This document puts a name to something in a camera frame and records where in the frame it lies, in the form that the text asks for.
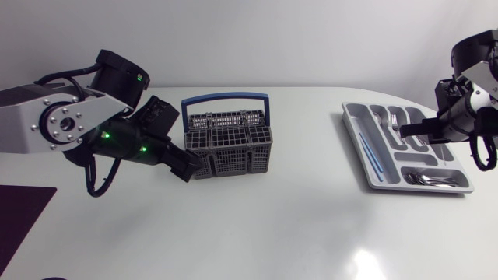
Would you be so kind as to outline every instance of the cutlery basket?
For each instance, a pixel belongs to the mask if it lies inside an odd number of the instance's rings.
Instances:
[[[212,100],[262,100],[265,110],[188,115],[187,106]],[[204,166],[195,179],[268,171],[272,149],[269,98],[264,93],[213,93],[181,101],[185,148]]]

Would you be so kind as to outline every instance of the white tabletop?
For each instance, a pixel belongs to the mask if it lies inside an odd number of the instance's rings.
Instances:
[[[110,190],[91,198],[83,169],[62,153],[0,154],[1,184],[58,189],[3,279],[498,278],[498,170],[480,172],[468,144],[451,148],[472,194],[366,182],[341,103],[411,102],[345,88],[149,89],[141,102],[155,94],[180,110],[182,99],[230,91],[270,96],[267,173],[186,184],[165,165],[123,162]],[[262,108],[223,102],[192,112]],[[179,118],[170,132],[181,148],[182,129]],[[110,164],[97,159],[100,180]]]

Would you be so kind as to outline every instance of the white wall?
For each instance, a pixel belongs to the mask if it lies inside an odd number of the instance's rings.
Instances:
[[[496,0],[1,0],[0,88],[89,66],[105,48],[152,86],[349,86],[435,108],[451,48],[497,28],[496,11]]]

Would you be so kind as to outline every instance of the white plastic tray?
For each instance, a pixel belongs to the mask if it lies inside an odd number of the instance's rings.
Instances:
[[[444,193],[472,193],[474,186],[468,179],[453,152],[445,144],[421,145],[414,137],[405,138],[401,142],[391,128],[389,114],[395,114],[398,126],[420,123],[426,116],[419,108],[397,105],[378,105],[372,103],[343,103],[342,118],[348,128],[349,135],[358,152],[369,185],[374,189],[400,191],[429,191]],[[381,117],[377,123],[374,113]],[[363,150],[363,135],[381,163],[384,181],[380,181],[373,166]],[[426,136],[420,136],[426,142]],[[458,187],[435,187],[410,184],[406,180],[407,173],[420,172],[427,176],[452,177]]]

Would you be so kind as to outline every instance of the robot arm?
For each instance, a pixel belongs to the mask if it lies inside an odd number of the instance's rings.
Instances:
[[[72,78],[96,72],[89,88]],[[47,84],[67,79],[72,86]],[[156,96],[134,112],[149,76],[119,55],[102,50],[89,68],[50,74],[35,84],[0,91],[0,152],[63,152],[84,167],[90,195],[110,186],[121,160],[156,165],[188,182],[202,163],[167,136],[179,113]],[[115,158],[104,185],[95,190],[94,154]]]
[[[421,124],[400,127],[402,137],[428,135],[431,144],[469,141],[475,164],[481,170],[496,166],[498,136],[498,30],[469,37],[453,47],[452,79],[436,86],[437,117]],[[477,139],[482,137],[489,158],[479,157]]]

